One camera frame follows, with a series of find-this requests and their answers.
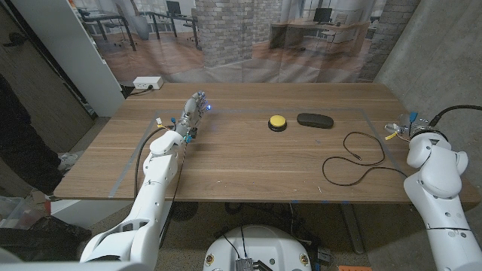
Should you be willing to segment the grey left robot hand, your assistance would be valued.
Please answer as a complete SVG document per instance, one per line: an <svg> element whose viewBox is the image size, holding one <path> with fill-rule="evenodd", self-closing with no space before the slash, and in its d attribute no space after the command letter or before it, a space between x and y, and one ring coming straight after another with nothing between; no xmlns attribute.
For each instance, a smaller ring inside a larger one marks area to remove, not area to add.
<svg viewBox="0 0 482 271"><path fill-rule="evenodd" d="M195 139L197 137L197 127L203 117L203 114L211 109L211 105L206 101L206 95L203 91L194 93L184 106L181 117L175 123L175 131L187 139Z"/></svg>

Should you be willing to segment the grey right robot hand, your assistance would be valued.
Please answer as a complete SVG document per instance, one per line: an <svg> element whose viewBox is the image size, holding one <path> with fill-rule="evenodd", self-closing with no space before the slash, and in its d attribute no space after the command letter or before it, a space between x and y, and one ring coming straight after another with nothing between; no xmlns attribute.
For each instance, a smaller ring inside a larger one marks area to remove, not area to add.
<svg viewBox="0 0 482 271"><path fill-rule="evenodd" d="M385 131L390 135L394 134L403 140L410 140L415 132L424 129L429 125L429 121L418 116L416 112L400 114L394 123L384 126Z"/></svg>

